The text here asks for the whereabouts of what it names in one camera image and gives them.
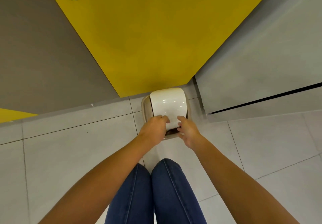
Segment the denim pants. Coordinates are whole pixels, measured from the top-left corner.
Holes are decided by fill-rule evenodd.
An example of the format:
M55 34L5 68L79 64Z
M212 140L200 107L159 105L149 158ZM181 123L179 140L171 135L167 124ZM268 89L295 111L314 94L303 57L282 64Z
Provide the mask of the denim pants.
M151 175L137 164L110 203L105 224L206 224L181 167L161 160Z

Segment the yellow panel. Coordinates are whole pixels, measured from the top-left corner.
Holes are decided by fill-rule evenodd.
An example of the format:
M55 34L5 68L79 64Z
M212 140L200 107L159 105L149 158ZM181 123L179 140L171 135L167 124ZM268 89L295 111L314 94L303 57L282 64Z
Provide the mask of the yellow panel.
M187 83L261 0L56 1L125 97Z
M0 108L0 123L12 120L19 120L35 115L36 114Z

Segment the person's left arm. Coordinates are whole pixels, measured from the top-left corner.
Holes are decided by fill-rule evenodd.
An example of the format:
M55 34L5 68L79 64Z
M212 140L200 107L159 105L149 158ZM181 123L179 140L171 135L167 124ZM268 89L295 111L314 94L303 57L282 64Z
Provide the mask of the person's left arm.
M95 223L143 155L162 141L166 123L167 116L152 117L135 139L76 182L39 224Z

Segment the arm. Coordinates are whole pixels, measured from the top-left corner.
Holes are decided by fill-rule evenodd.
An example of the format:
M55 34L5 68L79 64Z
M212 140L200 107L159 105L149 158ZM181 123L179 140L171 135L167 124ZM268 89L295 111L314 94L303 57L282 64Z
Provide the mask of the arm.
M162 141L168 122L167 116L151 118L135 139L76 182L39 224L95 223L142 156Z
M195 123L179 116L180 138L197 155L236 223L298 223L257 181L204 138Z

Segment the blue jeans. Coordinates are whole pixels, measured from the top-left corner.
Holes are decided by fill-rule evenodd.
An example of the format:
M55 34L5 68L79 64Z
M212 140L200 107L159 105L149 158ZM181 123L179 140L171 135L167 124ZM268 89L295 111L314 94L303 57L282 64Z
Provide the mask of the blue jeans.
M206 224L181 167L161 160L151 175L137 164L112 200L105 224Z

